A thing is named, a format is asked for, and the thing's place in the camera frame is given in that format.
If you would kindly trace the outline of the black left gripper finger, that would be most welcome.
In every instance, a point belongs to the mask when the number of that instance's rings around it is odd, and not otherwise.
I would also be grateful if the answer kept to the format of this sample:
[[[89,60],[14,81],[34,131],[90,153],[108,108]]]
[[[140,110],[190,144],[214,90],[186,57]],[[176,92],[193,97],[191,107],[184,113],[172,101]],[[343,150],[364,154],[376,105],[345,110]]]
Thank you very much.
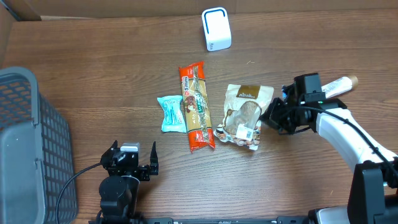
[[[118,141],[115,140],[112,143],[111,147],[107,151],[105,151],[103,153],[103,155],[101,156],[100,161],[101,162],[111,162],[113,160],[113,156],[114,156],[115,150],[117,148],[118,148]]]
[[[156,142],[154,141],[150,154],[150,175],[158,175],[158,174],[159,174],[159,161],[156,151]]]

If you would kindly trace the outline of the brown white nut pouch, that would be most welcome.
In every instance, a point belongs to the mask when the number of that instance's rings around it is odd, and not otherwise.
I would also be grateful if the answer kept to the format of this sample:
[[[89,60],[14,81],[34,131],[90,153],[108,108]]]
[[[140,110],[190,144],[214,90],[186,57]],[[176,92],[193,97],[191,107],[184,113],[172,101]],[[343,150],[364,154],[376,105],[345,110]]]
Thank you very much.
[[[271,86],[228,85],[224,118],[213,134],[221,142],[231,142],[256,151],[261,135],[260,116],[268,109],[273,94]]]

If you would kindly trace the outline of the teal snack packet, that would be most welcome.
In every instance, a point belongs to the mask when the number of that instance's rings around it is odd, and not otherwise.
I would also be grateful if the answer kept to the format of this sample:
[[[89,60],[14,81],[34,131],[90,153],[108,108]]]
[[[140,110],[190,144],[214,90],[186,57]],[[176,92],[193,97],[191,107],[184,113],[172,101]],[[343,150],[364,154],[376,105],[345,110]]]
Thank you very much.
[[[162,131],[186,133],[187,127],[181,110],[181,95],[164,96],[157,99],[164,111]]]

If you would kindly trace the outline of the white cream tube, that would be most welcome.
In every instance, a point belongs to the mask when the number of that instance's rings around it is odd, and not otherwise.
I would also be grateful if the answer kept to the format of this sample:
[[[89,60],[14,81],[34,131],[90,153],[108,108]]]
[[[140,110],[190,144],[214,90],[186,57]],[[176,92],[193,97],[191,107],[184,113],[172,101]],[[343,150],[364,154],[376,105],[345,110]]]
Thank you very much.
[[[358,83],[358,78],[356,76],[348,75],[323,85],[322,91],[325,92],[326,98],[332,98],[354,90],[358,86]]]

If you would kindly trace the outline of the orange spaghetti packet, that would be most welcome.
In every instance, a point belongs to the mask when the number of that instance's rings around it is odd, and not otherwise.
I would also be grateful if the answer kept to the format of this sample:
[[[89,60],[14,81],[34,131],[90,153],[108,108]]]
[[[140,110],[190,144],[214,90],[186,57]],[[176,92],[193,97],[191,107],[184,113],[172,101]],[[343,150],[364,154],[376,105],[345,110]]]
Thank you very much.
[[[191,152],[206,146],[215,149],[203,66],[204,61],[201,61],[179,68]]]

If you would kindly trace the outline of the grey plastic basket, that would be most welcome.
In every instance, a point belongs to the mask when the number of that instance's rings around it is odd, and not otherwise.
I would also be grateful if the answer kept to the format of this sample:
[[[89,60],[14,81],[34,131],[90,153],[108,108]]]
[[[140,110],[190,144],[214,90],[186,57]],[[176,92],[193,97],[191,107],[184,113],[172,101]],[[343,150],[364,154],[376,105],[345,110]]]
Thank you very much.
[[[71,223],[78,214],[70,128],[22,67],[1,70],[1,223]]]

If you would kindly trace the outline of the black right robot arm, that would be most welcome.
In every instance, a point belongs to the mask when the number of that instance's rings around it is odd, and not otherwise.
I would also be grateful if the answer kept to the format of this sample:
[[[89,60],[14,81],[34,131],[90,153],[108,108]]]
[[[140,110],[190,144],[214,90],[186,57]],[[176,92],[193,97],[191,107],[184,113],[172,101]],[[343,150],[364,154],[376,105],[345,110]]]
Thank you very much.
[[[283,97],[275,98],[260,120],[280,135],[311,129],[338,151],[353,172],[347,206],[311,210],[306,223],[397,223],[397,195],[384,193],[384,186],[397,188],[397,154],[355,121],[337,98],[346,91],[285,86]]]

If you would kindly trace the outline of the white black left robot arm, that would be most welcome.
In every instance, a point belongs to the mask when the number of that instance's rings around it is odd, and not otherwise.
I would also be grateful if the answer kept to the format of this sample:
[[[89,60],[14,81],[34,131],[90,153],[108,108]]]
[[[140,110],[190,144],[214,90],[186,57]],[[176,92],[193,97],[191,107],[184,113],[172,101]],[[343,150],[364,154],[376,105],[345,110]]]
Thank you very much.
[[[152,145],[150,164],[139,164],[138,142],[118,146],[115,141],[101,156],[100,164],[109,177],[99,185],[100,207],[93,223],[146,223],[143,214],[136,212],[139,185],[149,181],[150,176],[159,174],[156,143]]]

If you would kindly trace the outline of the white barcode scanner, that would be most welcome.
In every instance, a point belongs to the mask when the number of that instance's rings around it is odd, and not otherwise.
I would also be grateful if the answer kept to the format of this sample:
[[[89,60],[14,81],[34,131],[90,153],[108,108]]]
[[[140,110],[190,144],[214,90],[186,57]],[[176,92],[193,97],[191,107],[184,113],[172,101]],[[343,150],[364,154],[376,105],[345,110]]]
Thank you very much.
[[[223,7],[206,9],[201,15],[206,48],[209,52],[231,47],[232,36],[228,13]]]

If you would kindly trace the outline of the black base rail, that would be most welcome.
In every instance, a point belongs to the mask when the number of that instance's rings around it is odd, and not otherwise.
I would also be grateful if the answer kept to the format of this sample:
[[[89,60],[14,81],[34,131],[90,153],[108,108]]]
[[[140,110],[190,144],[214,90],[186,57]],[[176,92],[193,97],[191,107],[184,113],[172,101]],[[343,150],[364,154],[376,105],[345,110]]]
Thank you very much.
[[[277,218],[243,218],[243,219],[173,219],[173,218],[144,218],[138,216],[131,219],[95,218],[89,224],[321,224],[321,223],[349,223],[347,218],[321,219],[316,216],[279,216]]]

